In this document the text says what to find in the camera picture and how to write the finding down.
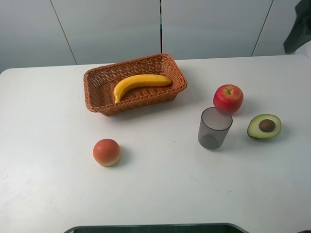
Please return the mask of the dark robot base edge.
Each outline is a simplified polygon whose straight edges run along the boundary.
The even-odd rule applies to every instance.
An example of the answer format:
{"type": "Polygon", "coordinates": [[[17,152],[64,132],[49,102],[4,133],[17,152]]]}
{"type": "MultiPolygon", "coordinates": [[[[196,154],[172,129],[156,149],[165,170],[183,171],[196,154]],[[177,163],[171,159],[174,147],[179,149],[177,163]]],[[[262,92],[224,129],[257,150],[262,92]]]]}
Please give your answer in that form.
{"type": "Polygon", "coordinates": [[[79,226],[68,233],[245,233],[246,230],[228,223],[79,226]]]}

